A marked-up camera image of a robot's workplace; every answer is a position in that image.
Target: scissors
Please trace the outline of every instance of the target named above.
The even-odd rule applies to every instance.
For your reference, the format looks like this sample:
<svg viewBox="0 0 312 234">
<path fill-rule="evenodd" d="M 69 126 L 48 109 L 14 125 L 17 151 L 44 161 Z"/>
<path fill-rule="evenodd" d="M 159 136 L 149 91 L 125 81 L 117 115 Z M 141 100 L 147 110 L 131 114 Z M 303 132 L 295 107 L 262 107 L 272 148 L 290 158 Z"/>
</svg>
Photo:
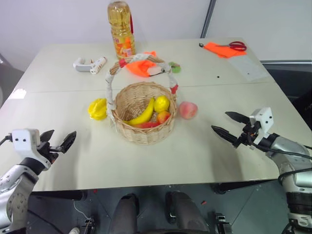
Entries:
<svg viewBox="0 0 312 234">
<path fill-rule="evenodd" d="M 228 45 L 218 45 L 218 46 L 228 46 L 231 49 L 238 50 L 238 51 L 245 51 L 245 50 L 247 50 L 247 46 L 243 42 L 241 42 L 241 41 L 233 41 L 233 42 L 231 42 Z"/>
</svg>

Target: green object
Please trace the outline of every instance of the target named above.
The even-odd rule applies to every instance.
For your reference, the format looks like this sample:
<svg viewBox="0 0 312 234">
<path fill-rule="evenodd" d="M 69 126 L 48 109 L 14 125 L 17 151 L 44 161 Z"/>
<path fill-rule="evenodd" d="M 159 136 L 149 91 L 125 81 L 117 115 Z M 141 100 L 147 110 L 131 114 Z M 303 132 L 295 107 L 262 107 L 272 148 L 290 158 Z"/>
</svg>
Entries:
<svg viewBox="0 0 312 234">
<path fill-rule="evenodd" d="M 181 71 L 181 66 L 175 62 L 169 62 L 169 65 L 171 66 L 171 70 L 173 73 L 179 73 Z"/>
</svg>

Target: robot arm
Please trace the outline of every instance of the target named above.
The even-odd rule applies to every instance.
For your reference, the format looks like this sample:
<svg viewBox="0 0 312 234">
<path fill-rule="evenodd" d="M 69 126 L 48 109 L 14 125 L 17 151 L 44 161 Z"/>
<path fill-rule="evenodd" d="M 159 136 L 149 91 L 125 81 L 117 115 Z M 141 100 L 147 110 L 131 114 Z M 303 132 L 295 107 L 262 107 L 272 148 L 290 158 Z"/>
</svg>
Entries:
<svg viewBox="0 0 312 234">
<path fill-rule="evenodd" d="M 39 136 L 36 129 L 19 129 L 6 136 L 5 139 L 13 142 L 22 162 L 0 178 L 0 233 L 26 233 L 28 198 L 38 175 L 51 167 L 58 157 L 57 152 L 66 153 L 75 141 L 76 132 L 72 132 L 60 146 L 51 147 L 49 140 L 53 132 Z"/>
<path fill-rule="evenodd" d="M 244 123 L 239 138 L 227 130 L 212 126 L 222 138 L 237 148 L 240 144 L 258 148 L 275 162 L 279 169 L 279 182 L 283 186 L 289 207 L 289 223 L 295 233 L 312 232 L 312 157 L 305 146 L 278 134 L 269 134 L 273 125 L 270 108 L 255 110 L 250 117 L 236 112 L 226 112 L 233 120 Z"/>
</svg>

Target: wicker basket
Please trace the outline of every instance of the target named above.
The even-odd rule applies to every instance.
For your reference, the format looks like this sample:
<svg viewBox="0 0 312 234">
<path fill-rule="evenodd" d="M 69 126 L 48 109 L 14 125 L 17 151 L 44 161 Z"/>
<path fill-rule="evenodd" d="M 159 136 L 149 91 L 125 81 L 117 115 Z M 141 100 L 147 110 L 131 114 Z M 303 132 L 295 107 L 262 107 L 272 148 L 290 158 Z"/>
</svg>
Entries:
<svg viewBox="0 0 312 234">
<path fill-rule="evenodd" d="M 113 101 L 112 82 L 114 75 L 127 63 L 138 60 L 149 60 L 161 66 L 168 73 L 172 91 L 170 92 L 167 88 L 154 82 L 134 83 L 122 89 Z M 164 139 L 172 131 L 176 116 L 177 82 L 172 76 L 171 67 L 163 60 L 148 54 L 127 57 L 115 63 L 106 76 L 106 82 L 107 115 L 115 123 L 117 131 L 127 140 L 137 144 L 149 145 Z M 147 107 L 150 99 L 160 95 L 165 95 L 170 101 L 169 112 L 171 115 L 166 122 L 157 127 L 145 129 L 135 128 L 123 122 L 123 120 L 131 120 L 139 116 Z M 156 114 L 153 114 L 151 121 L 156 121 Z"/>
</svg>

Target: white wall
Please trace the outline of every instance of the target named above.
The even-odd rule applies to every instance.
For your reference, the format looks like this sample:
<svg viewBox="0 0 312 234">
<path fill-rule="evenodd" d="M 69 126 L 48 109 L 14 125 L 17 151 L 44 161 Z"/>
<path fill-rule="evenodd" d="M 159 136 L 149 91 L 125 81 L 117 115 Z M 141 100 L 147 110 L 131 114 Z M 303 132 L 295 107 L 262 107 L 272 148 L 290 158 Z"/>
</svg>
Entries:
<svg viewBox="0 0 312 234">
<path fill-rule="evenodd" d="M 209 0 L 127 0 L 136 40 L 199 38 Z M 112 41 L 109 0 L 0 0 L 0 54 L 25 71 L 50 43 Z"/>
<path fill-rule="evenodd" d="M 312 0 L 217 0 L 206 37 L 243 37 L 260 60 L 312 59 Z"/>
</svg>

